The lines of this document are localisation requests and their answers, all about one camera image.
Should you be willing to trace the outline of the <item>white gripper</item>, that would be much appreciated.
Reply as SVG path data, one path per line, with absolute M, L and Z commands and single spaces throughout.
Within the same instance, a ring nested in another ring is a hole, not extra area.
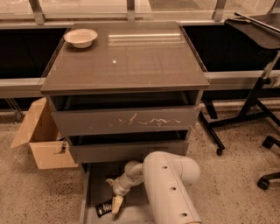
M 112 199 L 112 213 L 117 214 L 123 203 L 123 196 L 130 191 L 130 182 L 127 176 L 120 176 L 113 180 L 112 178 L 106 179 L 106 182 L 113 186 L 115 197 Z

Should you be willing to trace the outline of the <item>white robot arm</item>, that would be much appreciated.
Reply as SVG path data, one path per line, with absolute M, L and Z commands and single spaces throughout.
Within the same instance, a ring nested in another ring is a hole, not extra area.
M 112 187 L 112 213 L 117 214 L 123 197 L 144 184 L 155 224 L 201 224 L 186 187 L 200 178 L 200 167 L 189 157 L 164 151 L 150 153 L 142 163 L 130 161 L 124 173 L 108 178 Z

